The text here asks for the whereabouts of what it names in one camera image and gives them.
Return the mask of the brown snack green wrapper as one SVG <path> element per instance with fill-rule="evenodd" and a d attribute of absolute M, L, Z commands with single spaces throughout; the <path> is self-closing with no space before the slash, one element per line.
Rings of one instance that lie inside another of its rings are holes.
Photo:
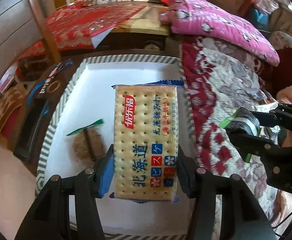
<path fill-rule="evenodd" d="M 75 161 L 84 167 L 92 167 L 97 160 L 106 154 L 103 138 L 100 134 L 100 127 L 104 124 L 103 119 L 78 128 L 66 136 L 70 137 Z"/>

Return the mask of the soda cracker packet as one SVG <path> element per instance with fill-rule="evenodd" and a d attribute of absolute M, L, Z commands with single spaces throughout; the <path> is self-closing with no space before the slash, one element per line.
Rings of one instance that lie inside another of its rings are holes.
<path fill-rule="evenodd" d="M 118 85 L 114 108 L 114 197 L 173 201 L 179 112 L 174 85 Z"/>

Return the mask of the dark maroon cushion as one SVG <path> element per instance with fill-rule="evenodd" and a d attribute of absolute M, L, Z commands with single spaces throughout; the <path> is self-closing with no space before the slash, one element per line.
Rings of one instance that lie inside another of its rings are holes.
<path fill-rule="evenodd" d="M 258 71 L 264 87 L 275 98 L 282 89 L 292 85 L 292 48 L 284 47 L 277 51 L 280 63 L 277 67 L 263 63 Z"/>

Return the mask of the white maroon floral fleece blanket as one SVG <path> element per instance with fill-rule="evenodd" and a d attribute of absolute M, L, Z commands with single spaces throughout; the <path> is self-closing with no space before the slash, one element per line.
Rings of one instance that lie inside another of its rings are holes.
<path fill-rule="evenodd" d="M 239 107 L 269 112 L 277 101 L 260 87 L 260 77 L 232 55 L 235 46 L 215 38 L 184 37 L 180 52 L 195 129 L 196 161 L 214 175 L 239 174 L 276 226 L 282 218 L 277 189 L 266 184 L 257 156 L 242 160 L 220 124 Z"/>

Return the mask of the green striped white box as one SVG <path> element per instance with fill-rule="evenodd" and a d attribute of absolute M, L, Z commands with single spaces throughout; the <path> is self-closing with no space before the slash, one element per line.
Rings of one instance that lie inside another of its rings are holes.
<path fill-rule="evenodd" d="M 102 119 L 99 133 L 105 147 L 113 143 L 114 85 L 138 85 L 181 80 L 179 59 L 160 55 L 109 55 L 83 60 L 70 79 L 47 128 L 37 168 L 39 192 L 54 174 L 71 177 L 85 166 L 75 157 L 70 132 Z M 183 239 L 192 213 L 181 189 L 179 201 L 138 204 L 112 199 L 96 201 L 101 224 L 109 239 Z"/>

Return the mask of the tan rubber band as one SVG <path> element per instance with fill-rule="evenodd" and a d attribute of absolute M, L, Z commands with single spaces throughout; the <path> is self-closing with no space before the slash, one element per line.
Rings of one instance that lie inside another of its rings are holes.
<path fill-rule="evenodd" d="M 54 93 L 56 90 L 58 90 L 58 88 L 60 87 L 61 82 L 59 80 L 56 80 L 52 83 L 50 83 L 47 87 L 46 87 L 46 92 L 47 93 Z"/>

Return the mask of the pink penguin quilt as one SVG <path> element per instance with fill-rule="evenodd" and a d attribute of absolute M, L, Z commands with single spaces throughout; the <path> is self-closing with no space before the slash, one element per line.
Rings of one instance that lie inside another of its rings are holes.
<path fill-rule="evenodd" d="M 230 14 L 207 0 L 167 0 L 168 9 L 158 16 L 162 24 L 181 35 L 219 38 L 239 46 L 277 67 L 280 58 L 275 48 L 247 20 Z"/>

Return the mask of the red patterned tablecloth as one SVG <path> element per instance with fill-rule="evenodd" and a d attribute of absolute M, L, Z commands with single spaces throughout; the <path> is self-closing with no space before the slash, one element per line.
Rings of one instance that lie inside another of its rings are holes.
<path fill-rule="evenodd" d="M 69 6 L 57 10 L 46 19 L 59 51 L 93 49 L 92 38 L 128 20 L 144 5 L 113 4 L 94 7 Z"/>

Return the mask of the wooden chair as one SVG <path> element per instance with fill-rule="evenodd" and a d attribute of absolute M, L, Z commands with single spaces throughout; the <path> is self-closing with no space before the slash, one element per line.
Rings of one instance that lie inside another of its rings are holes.
<path fill-rule="evenodd" d="M 49 60 L 53 63 L 59 63 L 61 62 L 61 55 L 58 51 L 57 42 L 51 33 L 43 11 L 40 7 L 39 0 L 28 0 L 30 3 L 30 7 L 34 16 L 34 19 L 36 21 L 36 24 L 38 26 L 38 29 L 42 35 L 41 42 L 43 44 L 43 47 L 45 48 L 45 52 Z"/>

